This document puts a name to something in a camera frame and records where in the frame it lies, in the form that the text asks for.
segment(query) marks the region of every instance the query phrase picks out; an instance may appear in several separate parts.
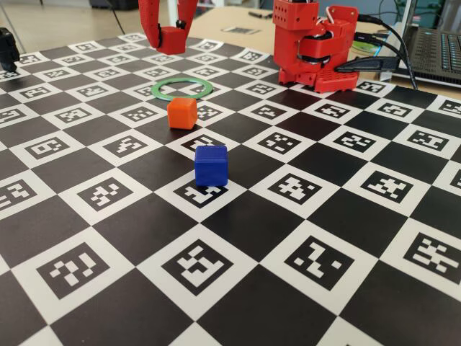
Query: white square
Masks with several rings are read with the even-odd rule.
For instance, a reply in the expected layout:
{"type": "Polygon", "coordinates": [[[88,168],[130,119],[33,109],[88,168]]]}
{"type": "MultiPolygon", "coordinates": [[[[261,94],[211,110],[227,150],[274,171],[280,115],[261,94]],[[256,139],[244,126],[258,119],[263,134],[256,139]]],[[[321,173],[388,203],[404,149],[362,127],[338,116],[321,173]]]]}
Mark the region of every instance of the white square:
{"type": "Polygon", "coordinates": [[[90,225],[94,225],[150,193],[151,191],[147,187],[120,171],[118,168],[114,168],[61,192],[59,196],[86,222],[90,225]],[[111,183],[110,191],[103,186],[107,181],[113,182],[114,180],[115,186],[111,183]],[[115,202],[110,200],[110,198],[117,196],[118,193],[122,194],[123,190],[129,190],[130,192],[125,197],[115,202]],[[96,206],[89,204],[89,200],[84,200],[79,196],[79,193],[85,192],[87,194],[92,193],[93,197],[91,201],[94,202],[94,205],[97,204],[98,207],[102,206],[102,208],[97,210],[96,206]]]}
{"type": "Polygon", "coordinates": [[[128,54],[114,54],[113,56],[105,56],[103,58],[99,58],[98,61],[102,63],[106,63],[107,65],[116,66],[121,65],[123,63],[131,63],[132,61],[136,61],[137,58],[134,56],[129,56],[128,54]]]}
{"type": "Polygon", "coordinates": [[[370,161],[382,151],[390,141],[349,126],[340,126],[319,143],[370,161]]]}
{"type": "Polygon", "coordinates": [[[461,138],[414,124],[404,128],[393,141],[445,159],[451,159],[461,145],[461,138]]]}
{"type": "Polygon", "coordinates": [[[130,43],[123,43],[121,45],[114,45],[110,49],[115,50],[118,53],[129,53],[129,52],[133,52],[135,50],[140,50],[144,48],[146,47],[144,47],[143,45],[130,42],[130,43]]]}
{"type": "Polygon", "coordinates": [[[192,171],[161,187],[155,193],[197,222],[202,222],[246,191],[230,180],[224,187],[199,189],[195,186],[194,180],[195,172],[192,171]]]}
{"type": "Polygon", "coordinates": [[[27,167],[34,168],[84,147],[67,133],[57,131],[13,146],[10,150],[27,167]]]}
{"type": "Polygon", "coordinates": [[[334,94],[334,92],[322,92],[322,93],[314,92],[311,86],[307,86],[301,83],[293,85],[292,87],[290,87],[290,89],[295,90],[297,92],[302,92],[303,94],[319,97],[321,99],[326,99],[328,96],[334,94]]]}
{"type": "Polygon", "coordinates": [[[151,56],[146,56],[142,60],[147,61],[148,63],[154,63],[156,65],[164,65],[165,63],[173,63],[175,61],[183,60],[180,56],[168,56],[163,53],[156,54],[156,51],[152,51],[151,56]]]}
{"type": "Polygon", "coordinates": [[[195,56],[188,56],[186,58],[187,60],[195,61],[196,63],[201,63],[201,64],[209,64],[209,63],[217,63],[218,61],[223,61],[226,59],[225,56],[219,56],[218,54],[214,53],[200,53],[195,56]]]}
{"type": "Polygon", "coordinates": [[[60,92],[61,90],[55,86],[48,83],[43,83],[29,86],[24,89],[15,90],[9,94],[18,101],[25,103],[29,101],[35,101],[36,99],[42,99],[43,97],[59,94],[60,92]]]}
{"type": "Polygon", "coordinates": [[[238,112],[246,115],[247,117],[252,117],[253,119],[262,121],[263,123],[276,125],[289,117],[298,114],[299,110],[281,105],[280,103],[269,101],[268,99],[263,99],[262,101],[239,110],[238,112]]]}
{"type": "Polygon", "coordinates": [[[96,52],[97,50],[105,49],[103,45],[100,45],[96,41],[75,43],[73,45],[69,45],[69,48],[77,53],[90,53],[96,52]]]}
{"type": "Polygon", "coordinates": [[[0,220],[54,195],[55,192],[30,170],[0,180],[0,220]]]}
{"type": "MultiPolygon", "coordinates": [[[[206,261],[210,265],[219,264],[218,261],[211,263],[205,256],[201,257],[200,260],[204,260],[204,262],[206,261]]],[[[179,306],[181,310],[196,321],[244,278],[256,264],[256,261],[252,258],[211,232],[209,229],[202,225],[196,225],[139,264],[137,268],[179,306]],[[180,283],[162,267],[165,263],[183,252],[187,247],[193,245],[196,241],[205,243],[209,248],[214,250],[214,252],[217,252],[220,257],[224,257],[232,263],[230,267],[222,272],[220,276],[198,295],[193,294],[186,286],[180,283]]],[[[212,270],[211,268],[212,267],[207,267],[207,271],[202,274],[206,275],[207,272],[212,270]]],[[[185,267],[184,272],[191,273],[185,267]]]]}
{"type": "Polygon", "coordinates": [[[97,83],[79,86],[78,88],[67,90],[66,92],[82,102],[88,102],[93,99],[115,94],[118,90],[113,86],[98,81],[97,83]]]}
{"type": "Polygon", "coordinates": [[[366,111],[405,123],[412,123],[424,110],[390,99],[379,99],[367,107],[366,111]]]}
{"type": "Polygon", "coordinates": [[[367,277],[376,261],[377,258],[358,247],[324,231],[310,221],[303,221],[261,261],[261,265],[297,288],[306,296],[312,298],[324,308],[339,315],[367,277]],[[353,260],[346,272],[334,283],[333,288],[330,290],[285,263],[306,241],[312,242],[310,248],[314,250],[309,256],[309,259],[313,263],[306,269],[306,272],[315,271],[320,278],[325,275],[327,270],[331,269],[328,267],[326,261],[324,263],[317,261],[325,251],[328,253],[328,249],[319,244],[318,241],[323,242],[327,247],[353,260]]]}
{"type": "Polygon", "coordinates": [[[141,102],[136,105],[122,108],[121,110],[116,110],[108,115],[124,123],[126,126],[137,128],[138,126],[166,116],[166,110],[162,110],[147,102],[141,102]]]}
{"type": "Polygon", "coordinates": [[[197,322],[184,330],[169,346],[221,346],[197,322]]]}
{"type": "Polygon", "coordinates": [[[85,123],[88,120],[96,119],[104,115],[103,112],[93,108],[86,103],[69,106],[47,113],[43,117],[61,130],[85,123]]]}
{"type": "Polygon", "coordinates": [[[315,141],[272,126],[243,143],[245,146],[287,163],[309,148],[315,141]]]}
{"type": "MultiPolygon", "coordinates": [[[[225,92],[229,92],[230,90],[232,90],[231,88],[227,86],[223,86],[223,85],[216,84],[216,83],[213,83],[212,87],[213,87],[213,91],[211,92],[211,94],[208,94],[207,96],[204,96],[204,97],[200,97],[200,99],[208,100],[208,99],[211,99],[218,95],[222,95],[225,92]]],[[[195,95],[203,91],[203,86],[198,83],[192,83],[188,86],[185,86],[184,88],[181,88],[179,91],[184,92],[185,94],[188,94],[188,95],[195,95]]]]}
{"type": "Polygon", "coordinates": [[[245,48],[239,54],[231,56],[231,59],[241,61],[242,63],[261,63],[269,57],[269,54],[260,52],[259,50],[245,48]]]}
{"type": "Polygon", "coordinates": [[[229,71],[223,68],[209,65],[201,65],[198,67],[191,68],[190,70],[184,71],[185,74],[189,74],[190,76],[205,80],[222,76],[223,74],[227,74],[228,72],[229,71]]]}
{"type": "Polygon", "coordinates": [[[461,301],[460,283],[445,277],[450,270],[460,268],[461,259],[459,255],[454,258],[449,251],[447,254],[447,249],[461,251],[461,240],[409,218],[380,259],[461,301]]]}
{"type": "Polygon", "coordinates": [[[158,79],[165,79],[174,76],[175,74],[178,74],[178,71],[166,66],[151,66],[149,68],[136,71],[133,74],[149,79],[151,81],[156,81],[158,79]]]}
{"type": "Polygon", "coordinates": [[[88,148],[110,162],[113,166],[118,167],[160,147],[161,144],[159,142],[143,135],[137,130],[131,129],[92,144],[88,148]],[[106,145],[115,142],[118,142],[117,148],[112,146],[112,149],[115,151],[105,148],[106,145]]]}
{"type": "Polygon", "coordinates": [[[86,56],[84,54],[73,54],[72,56],[64,56],[62,58],[54,59],[56,63],[59,63],[62,66],[74,66],[80,63],[87,63],[93,61],[93,58],[86,56]]]}
{"type": "Polygon", "coordinates": [[[339,316],[336,317],[333,324],[328,328],[317,344],[317,346],[332,345],[382,346],[378,341],[372,339],[339,316]]]}
{"type": "Polygon", "coordinates": [[[304,113],[321,117],[338,124],[345,124],[362,112],[361,109],[348,106],[330,99],[321,99],[303,110],[304,113]]]}
{"type": "Polygon", "coordinates": [[[43,81],[58,81],[73,76],[78,76],[80,73],[69,67],[58,67],[47,71],[34,73],[34,76],[42,79],[43,81]]]}
{"type": "Polygon", "coordinates": [[[338,186],[289,164],[280,167],[250,189],[302,218],[310,216],[338,190],[338,186]],[[309,190],[312,190],[313,195],[309,196],[309,190]]]}
{"type": "Polygon", "coordinates": [[[448,161],[432,184],[445,191],[461,196],[461,164],[448,161]]]}
{"type": "Polygon", "coordinates": [[[86,72],[84,75],[97,81],[108,81],[113,78],[126,76],[127,74],[130,73],[121,68],[118,68],[116,66],[108,66],[100,68],[98,70],[86,72]]]}
{"type": "Polygon", "coordinates": [[[125,42],[139,42],[147,39],[144,34],[140,34],[139,32],[131,32],[129,34],[120,35],[118,38],[124,40],[125,42]]]}
{"type": "Polygon", "coordinates": [[[235,90],[243,92],[251,96],[258,97],[259,99],[268,99],[274,95],[279,94],[286,90],[284,86],[269,83],[268,81],[250,81],[247,84],[241,85],[235,90]]]}
{"type": "Polygon", "coordinates": [[[410,216],[430,186],[392,169],[368,162],[343,188],[405,216],[410,216]],[[379,181],[368,181],[372,176],[378,176],[379,181]]]}
{"type": "Polygon", "coordinates": [[[23,70],[22,68],[18,68],[15,72],[0,71],[0,82],[11,81],[13,79],[18,79],[29,75],[30,73],[23,70]]]}
{"type": "Polygon", "coordinates": [[[237,68],[232,72],[252,79],[263,79],[272,74],[276,74],[278,70],[260,65],[245,65],[244,67],[237,68]]]}
{"type": "Polygon", "coordinates": [[[46,326],[40,331],[33,334],[30,338],[19,344],[19,346],[63,346],[61,341],[51,329],[50,326],[46,326]]]}
{"type": "Polygon", "coordinates": [[[221,48],[223,44],[224,42],[204,39],[195,45],[190,45],[189,48],[200,50],[202,52],[213,52],[214,50],[221,48]]]}
{"type": "Polygon", "coordinates": [[[368,81],[359,79],[357,86],[353,89],[355,92],[361,92],[376,97],[385,97],[395,88],[395,84],[383,83],[381,81],[368,81]]]}
{"type": "Polygon", "coordinates": [[[230,151],[238,146],[238,143],[207,128],[200,128],[189,135],[166,144],[166,146],[194,160],[195,149],[198,146],[226,146],[230,151]]]}
{"type": "Polygon", "coordinates": [[[92,227],[89,227],[26,262],[17,265],[12,268],[12,272],[44,320],[48,324],[52,324],[104,290],[107,286],[132,270],[133,267],[103,236],[92,227]],[[37,269],[81,244],[88,245],[105,262],[108,269],[59,299],[37,269]]]}
{"type": "Polygon", "coordinates": [[[0,128],[5,128],[39,115],[26,105],[16,105],[0,109],[0,128]]]}
{"type": "Polygon", "coordinates": [[[429,107],[427,107],[427,110],[461,118],[461,100],[439,95],[429,107]]]}
{"type": "Polygon", "coordinates": [[[233,110],[228,110],[223,106],[208,101],[199,101],[197,103],[197,124],[202,127],[211,125],[233,113],[235,113],[233,110]]]}
{"type": "Polygon", "coordinates": [[[23,66],[35,65],[36,63],[43,63],[45,61],[50,61],[50,59],[45,57],[40,52],[34,52],[34,53],[21,54],[19,61],[17,61],[15,64],[18,67],[23,67],[23,66]]]}

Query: desk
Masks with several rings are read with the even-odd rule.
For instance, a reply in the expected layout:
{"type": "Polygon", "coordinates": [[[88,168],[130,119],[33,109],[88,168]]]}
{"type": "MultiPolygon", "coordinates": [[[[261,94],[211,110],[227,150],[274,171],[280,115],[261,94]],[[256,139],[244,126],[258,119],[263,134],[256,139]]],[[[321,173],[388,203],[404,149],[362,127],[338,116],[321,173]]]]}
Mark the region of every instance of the desk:
{"type": "MultiPolygon", "coordinates": [[[[262,52],[273,54],[274,52],[274,33],[275,25],[271,19],[259,19],[248,15],[249,11],[258,12],[263,15],[271,13],[269,10],[244,9],[241,7],[221,7],[212,9],[194,20],[190,35],[192,37],[210,38],[219,40],[233,45],[241,45],[260,50],[262,52]],[[249,29],[261,30],[252,35],[242,35],[232,32],[223,32],[222,29],[227,27],[245,27],[249,29]]],[[[369,23],[357,23],[357,30],[361,32],[376,32],[382,27],[369,23]]],[[[356,56],[364,56],[351,49],[349,60],[356,56]]],[[[361,73],[362,78],[377,79],[377,74],[361,73]]],[[[392,83],[402,87],[411,88],[409,80],[393,77],[392,83]]],[[[450,86],[418,81],[418,87],[425,92],[444,95],[461,99],[461,89],[450,86]]]]}

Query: green ring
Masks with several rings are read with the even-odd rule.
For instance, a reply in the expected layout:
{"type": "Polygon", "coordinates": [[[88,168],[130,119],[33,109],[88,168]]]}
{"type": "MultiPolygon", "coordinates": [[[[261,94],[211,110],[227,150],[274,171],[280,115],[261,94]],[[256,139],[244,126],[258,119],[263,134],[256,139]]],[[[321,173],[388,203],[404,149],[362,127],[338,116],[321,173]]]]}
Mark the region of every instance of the green ring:
{"type": "Polygon", "coordinates": [[[172,83],[179,83],[180,81],[189,81],[191,83],[198,83],[200,85],[203,85],[205,88],[202,92],[199,92],[198,94],[195,95],[188,95],[188,96],[181,96],[181,97],[186,97],[189,99],[199,99],[200,97],[207,96],[209,93],[213,91],[213,85],[211,85],[210,82],[205,81],[200,78],[195,78],[195,77],[187,77],[187,78],[170,78],[170,79],[164,79],[163,81],[160,81],[159,83],[155,84],[151,88],[152,95],[159,98],[159,99],[164,99],[165,101],[171,101],[172,99],[176,98],[175,96],[170,96],[170,95],[165,95],[162,94],[160,91],[160,88],[164,85],[167,84],[172,84],[172,83]]]}

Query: black square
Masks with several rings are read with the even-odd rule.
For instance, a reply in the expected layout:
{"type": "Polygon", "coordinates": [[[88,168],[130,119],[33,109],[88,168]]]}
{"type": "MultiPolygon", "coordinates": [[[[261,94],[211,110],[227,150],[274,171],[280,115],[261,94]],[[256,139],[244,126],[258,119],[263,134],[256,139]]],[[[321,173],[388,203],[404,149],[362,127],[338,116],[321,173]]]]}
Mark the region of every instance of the black square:
{"type": "Polygon", "coordinates": [[[440,240],[419,233],[403,258],[457,285],[461,283],[461,251],[440,240]]]}
{"type": "Polygon", "coordinates": [[[366,163],[365,160],[320,143],[307,148],[290,162],[292,166],[338,186],[344,185],[366,163]]]}
{"type": "Polygon", "coordinates": [[[85,146],[90,146],[126,130],[129,130],[129,127],[107,115],[103,115],[67,128],[65,132],[85,146]]]}
{"type": "Polygon", "coordinates": [[[159,196],[150,194],[94,228],[134,265],[181,236],[196,222],[159,196]]]}
{"type": "Polygon", "coordinates": [[[317,101],[320,101],[321,98],[287,89],[278,93],[277,95],[270,97],[268,100],[291,108],[295,108],[296,110],[303,110],[306,107],[313,105],[317,101]]]}
{"type": "Polygon", "coordinates": [[[397,102],[406,103],[407,105],[417,106],[420,108],[427,108],[435,99],[437,95],[421,90],[412,90],[402,86],[395,86],[395,88],[386,95],[386,99],[392,99],[397,102]]]}
{"type": "Polygon", "coordinates": [[[238,113],[207,126],[209,130],[215,131],[239,143],[247,141],[268,127],[269,125],[262,121],[251,119],[238,113]]]}
{"type": "Polygon", "coordinates": [[[379,257],[407,218],[352,192],[340,189],[309,216],[308,220],[379,257]]]}
{"type": "Polygon", "coordinates": [[[367,138],[365,136],[357,135],[355,133],[346,131],[337,139],[335,139],[334,143],[364,153],[373,144],[375,144],[376,141],[371,138],[367,138]]]}
{"type": "Polygon", "coordinates": [[[395,346],[456,345],[460,315],[459,301],[379,261],[341,312],[379,343],[395,346]]]}
{"type": "Polygon", "coordinates": [[[238,146],[229,151],[229,177],[246,188],[255,185],[282,165],[279,160],[246,146],[238,146]]]}
{"type": "Polygon", "coordinates": [[[297,177],[294,174],[287,174],[269,187],[269,190],[302,205],[321,188],[321,186],[297,177]]]}
{"type": "Polygon", "coordinates": [[[335,92],[334,94],[328,96],[327,99],[344,103],[345,105],[352,107],[361,108],[363,110],[379,100],[378,97],[364,94],[362,92],[353,92],[352,90],[348,90],[346,92],[335,92]]]}
{"type": "Polygon", "coordinates": [[[51,327],[69,346],[167,346],[191,323],[180,308],[134,269],[51,327]]]}
{"type": "Polygon", "coordinates": [[[260,261],[302,221],[287,209],[247,191],[202,224],[260,261]]]}
{"type": "Polygon", "coordinates": [[[132,190],[111,177],[79,192],[78,195],[95,211],[100,211],[132,193],[132,190]]]}
{"type": "Polygon", "coordinates": [[[339,126],[339,124],[303,112],[299,112],[277,125],[279,128],[284,128],[314,141],[321,140],[339,126]]]}
{"type": "Polygon", "coordinates": [[[461,197],[431,187],[411,217],[435,229],[461,238],[461,197]]]}
{"type": "Polygon", "coordinates": [[[34,117],[33,119],[0,128],[0,141],[11,148],[57,130],[54,125],[51,125],[42,117],[34,117]]]}
{"type": "Polygon", "coordinates": [[[41,164],[33,172],[59,193],[112,168],[114,167],[102,157],[83,148],[41,164]]]}
{"type": "Polygon", "coordinates": [[[187,202],[195,205],[197,208],[203,208],[210,204],[216,198],[224,195],[228,189],[224,186],[196,186],[195,181],[178,187],[174,193],[184,198],[187,202]]]}
{"type": "Polygon", "coordinates": [[[331,290],[349,269],[354,260],[330,247],[314,236],[309,236],[285,263],[301,274],[331,290]]]}
{"type": "Polygon", "coordinates": [[[257,266],[198,323],[221,345],[314,346],[335,317],[257,266]]]}
{"type": "Polygon", "coordinates": [[[16,346],[46,326],[27,294],[10,272],[0,275],[0,345],[16,346]]]}
{"type": "Polygon", "coordinates": [[[0,252],[14,267],[86,227],[88,224],[55,196],[0,221],[0,252]]]}
{"type": "Polygon", "coordinates": [[[407,126],[401,121],[365,111],[353,117],[346,125],[391,140],[407,126]]]}
{"type": "Polygon", "coordinates": [[[87,243],[37,268],[54,294],[62,299],[109,269],[104,260],[87,243]]]}
{"type": "Polygon", "coordinates": [[[279,154],[286,154],[300,143],[301,141],[278,132],[271,133],[265,139],[258,142],[260,146],[275,151],[279,154]]]}
{"type": "Polygon", "coordinates": [[[152,191],[194,169],[194,162],[167,147],[158,148],[119,167],[152,191]]]}
{"type": "Polygon", "coordinates": [[[425,110],[413,121],[413,124],[424,128],[431,128],[432,130],[455,137],[461,137],[461,119],[458,117],[425,110]]]}
{"type": "Polygon", "coordinates": [[[413,187],[409,182],[374,171],[361,185],[362,188],[381,197],[400,203],[413,187]]]}
{"type": "Polygon", "coordinates": [[[198,239],[161,267],[198,296],[232,265],[231,261],[198,239]]]}
{"type": "Polygon", "coordinates": [[[243,92],[237,92],[236,90],[230,90],[229,92],[215,96],[211,99],[211,102],[217,104],[218,106],[223,106],[224,108],[235,112],[254,105],[258,101],[261,101],[261,99],[244,94],[243,92]]]}
{"type": "Polygon", "coordinates": [[[447,160],[391,142],[373,158],[372,162],[432,184],[447,160]]]}

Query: cable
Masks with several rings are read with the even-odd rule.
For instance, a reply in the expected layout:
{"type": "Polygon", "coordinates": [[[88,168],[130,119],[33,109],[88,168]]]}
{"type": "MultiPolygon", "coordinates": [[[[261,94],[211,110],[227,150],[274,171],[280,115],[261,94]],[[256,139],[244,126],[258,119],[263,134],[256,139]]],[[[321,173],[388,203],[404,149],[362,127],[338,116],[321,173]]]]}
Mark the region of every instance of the cable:
{"type": "Polygon", "coordinates": [[[117,20],[117,24],[118,24],[118,27],[120,28],[120,31],[122,32],[122,34],[125,34],[125,31],[123,30],[122,25],[120,24],[120,20],[118,20],[117,13],[115,13],[113,5],[111,4],[109,0],[106,0],[106,2],[109,5],[109,8],[111,9],[112,13],[114,14],[115,20],[117,20]]]}
{"type": "Polygon", "coordinates": [[[401,48],[403,48],[403,53],[405,55],[405,59],[403,61],[406,61],[407,69],[408,69],[408,75],[410,76],[410,81],[411,85],[415,90],[418,90],[418,86],[416,85],[416,78],[413,73],[413,68],[411,67],[411,62],[410,62],[410,55],[408,54],[408,49],[406,48],[405,41],[403,41],[402,37],[390,26],[384,23],[381,19],[378,19],[376,17],[371,17],[367,16],[366,14],[359,14],[359,22],[367,22],[367,23],[373,23],[377,25],[381,25],[391,31],[400,41],[401,48]]]}

